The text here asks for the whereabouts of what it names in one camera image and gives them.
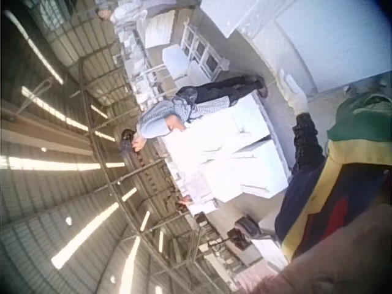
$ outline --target hand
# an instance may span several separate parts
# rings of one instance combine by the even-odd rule
[[[296,84],[292,75],[285,77],[285,72],[281,69],[276,83],[288,105],[294,109],[295,116],[309,112],[307,97],[304,91]]]
[[[169,115],[165,118],[165,122],[171,132],[175,129],[178,129],[181,132],[186,130],[185,124],[176,115]]]
[[[143,149],[145,146],[147,140],[143,138],[142,136],[135,136],[134,139],[132,140],[132,148],[135,150],[135,152],[139,152],[140,150]]]

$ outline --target black pants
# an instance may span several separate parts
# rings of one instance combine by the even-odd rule
[[[228,96],[230,105],[232,105],[240,98],[251,93],[253,90],[260,89],[262,87],[263,84],[259,80],[254,81],[246,77],[235,77],[196,87],[182,87],[177,94],[181,94],[181,92],[186,89],[194,88],[197,90],[196,104]]]

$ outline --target blurry foreground object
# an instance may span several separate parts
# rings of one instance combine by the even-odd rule
[[[391,224],[391,206],[373,206],[250,293],[391,293]]]
[[[367,92],[343,102],[328,131],[325,158],[303,91],[283,71],[278,85],[297,123],[293,178],[275,221],[282,251],[291,261],[374,203],[390,204],[392,100]]]

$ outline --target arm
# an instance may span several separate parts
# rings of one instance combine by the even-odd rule
[[[309,114],[307,97],[304,91],[296,84],[291,75],[285,76],[283,70],[279,72],[277,85],[294,110],[296,126],[294,131],[295,165],[293,173],[301,170],[311,171],[324,161],[323,149],[317,140],[317,130]]]
[[[325,160],[323,149],[317,140],[317,130],[309,113],[296,117],[294,131],[295,165],[293,174],[316,169]]]
[[[172,132],[174,129],[178,129],[181,132],[186,130],[185,124],[176,115],[169,115],[165,118],[168,129]]]

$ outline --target white cloth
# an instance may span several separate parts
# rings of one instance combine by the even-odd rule
[[[172,6],[176,0],[145,0],[125,3],[115,9],[110,17],[112,23],[119,20],[137,21],[143,20],[148,14],[148,10],[155,6]]]
[[[288,105],[294,109],[295,116],[309,112],[307,97],[304,91],[296,84],[292,75],[285,77],[283,69],[279,71],[277,86],[281,90],[284,99],[288,102]]]

